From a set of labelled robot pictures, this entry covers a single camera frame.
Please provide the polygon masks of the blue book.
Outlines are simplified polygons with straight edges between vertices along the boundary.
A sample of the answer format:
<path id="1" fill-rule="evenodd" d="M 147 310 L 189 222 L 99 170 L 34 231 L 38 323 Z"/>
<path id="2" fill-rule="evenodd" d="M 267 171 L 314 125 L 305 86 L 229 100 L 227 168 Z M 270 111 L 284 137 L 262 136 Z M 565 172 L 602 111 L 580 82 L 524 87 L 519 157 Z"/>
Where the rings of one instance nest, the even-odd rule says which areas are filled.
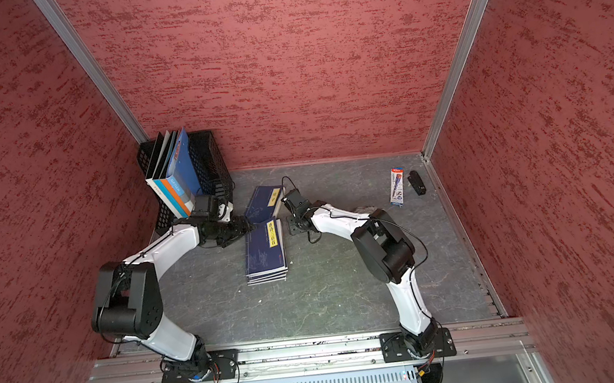
<path id="1" fill-rule="evenodd" d="M 275 219 L 282 206 L 283 190 L 280 185 L 256 187 L 245 210 L 248 222 L 261 224 Z"/>

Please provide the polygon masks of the purple book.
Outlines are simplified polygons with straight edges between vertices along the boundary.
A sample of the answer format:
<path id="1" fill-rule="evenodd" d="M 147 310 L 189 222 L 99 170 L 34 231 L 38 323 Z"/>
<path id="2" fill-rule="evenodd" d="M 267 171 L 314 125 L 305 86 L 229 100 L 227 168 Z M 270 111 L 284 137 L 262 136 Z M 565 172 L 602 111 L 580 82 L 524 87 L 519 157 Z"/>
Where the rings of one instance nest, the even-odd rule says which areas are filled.
<path id="1" fill-rule="evenodd" d="M 246 275 L 256 277 L 287 268 L 279 219 L 265 221 L 246 235 Z"/>
<path id="2" fill-rule="evenodd" d="M 248 281 L 249 283 L 247 283 L 247 285 L 249 287 L 250 286 L 259 286 L 260 284 L 268 284 L 268 283 L 271 283 L 271 282 L 282 281 L 282 280 L 285 280 L 286 278 L 287 278 L 287 275 L 271 277 L 271 278 L 265 278 L 263 280 L 253 280 L 253 281 Z"/>
<path id="3" fill-rule="evenodd" d="M 288 274 L 288 268 L 282 267 L 278 269 L 271 269 L 265 271 L 258 271 L 257 273 L 249 273 L 246 274 L 247 281 L 251 283 L 252 281 L 260 281 L 260 280 L 271 280 L 278 279 L 282 277 L 286 277 Z"/>

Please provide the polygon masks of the grey fluffy cleaning cloth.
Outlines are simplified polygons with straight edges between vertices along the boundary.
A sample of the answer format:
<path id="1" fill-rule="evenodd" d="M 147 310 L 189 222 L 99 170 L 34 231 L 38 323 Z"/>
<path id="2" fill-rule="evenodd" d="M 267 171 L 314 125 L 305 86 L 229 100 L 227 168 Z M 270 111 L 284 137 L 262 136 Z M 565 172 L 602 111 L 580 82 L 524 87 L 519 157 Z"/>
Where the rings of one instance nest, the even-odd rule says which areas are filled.
<path id="1" fill-rule="evenodd" d="M 378 210 L 377 207 L 370 205 L 357 207 L 355 208 L 354 212 L 359 214 L 373 214 L 376 210 Z"/>

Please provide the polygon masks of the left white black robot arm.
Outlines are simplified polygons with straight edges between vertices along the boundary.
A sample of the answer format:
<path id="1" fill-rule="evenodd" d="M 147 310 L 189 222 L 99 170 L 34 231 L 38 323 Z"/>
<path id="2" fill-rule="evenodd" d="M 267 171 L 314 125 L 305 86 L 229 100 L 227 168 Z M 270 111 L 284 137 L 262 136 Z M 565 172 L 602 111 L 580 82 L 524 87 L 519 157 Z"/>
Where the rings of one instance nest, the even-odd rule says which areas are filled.
<path id="1" fill-rule="evenodd" d="M 254 228 L 244 217 L 227 222 L 186 218 L 151 245 L 97 277 L 91 327 L 109 343 L 138 343 L 161 356 L 163 383 L 219 380 L 218 363 L 203 340 L 164 313 L 160 279 L 185 254 L 211 240 L 227 247 Z"/>

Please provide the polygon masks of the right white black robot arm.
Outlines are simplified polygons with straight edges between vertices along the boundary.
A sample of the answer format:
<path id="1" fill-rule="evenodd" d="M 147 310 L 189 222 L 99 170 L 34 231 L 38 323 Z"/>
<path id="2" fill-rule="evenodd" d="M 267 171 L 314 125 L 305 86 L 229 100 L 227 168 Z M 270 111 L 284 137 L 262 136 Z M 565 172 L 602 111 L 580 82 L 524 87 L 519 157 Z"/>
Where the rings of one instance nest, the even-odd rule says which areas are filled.
<path id="1" fill-rule="evenodd" d="M 296 190 L 282 203 L 290 212 L 293 232 L 336 235 L 352 242 L 371 275 L 390 291 L 407 351 L 416 359 L 431 356 L 439 325 L 420 293 L 415 247 L 404 229 L 381 209 L 373 213 L 341 210 L 329 203 L 312 203 Z"/>

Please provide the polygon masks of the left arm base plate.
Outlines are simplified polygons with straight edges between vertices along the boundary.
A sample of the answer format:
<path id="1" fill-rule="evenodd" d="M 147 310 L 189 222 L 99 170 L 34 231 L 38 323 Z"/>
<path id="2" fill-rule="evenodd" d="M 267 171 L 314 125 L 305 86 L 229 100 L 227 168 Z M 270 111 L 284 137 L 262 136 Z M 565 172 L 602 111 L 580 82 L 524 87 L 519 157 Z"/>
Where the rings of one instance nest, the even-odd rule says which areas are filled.
<path id="1" fill-rule="evenodd" d="M 237 378 L 239 350 L 209 351 L 204 364 L 198 366 L 162 359 L 162 383 L 208 383 Z"/>

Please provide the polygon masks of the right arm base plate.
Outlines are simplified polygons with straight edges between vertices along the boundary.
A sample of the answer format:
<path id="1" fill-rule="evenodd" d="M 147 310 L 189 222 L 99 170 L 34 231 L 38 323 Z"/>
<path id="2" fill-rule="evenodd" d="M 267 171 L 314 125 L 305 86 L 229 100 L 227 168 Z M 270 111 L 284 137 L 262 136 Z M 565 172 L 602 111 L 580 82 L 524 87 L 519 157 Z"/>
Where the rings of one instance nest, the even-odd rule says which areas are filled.
<path id="1" fill-rule="evenodd" d="M 381 334 L 378 339 L 386 363 L 428 360 L 431 355 L 434 355 L 434 358 L 454 357 L 457 354 L 448 328 L 429 328 L 420 335 L 398 331 Z"/>

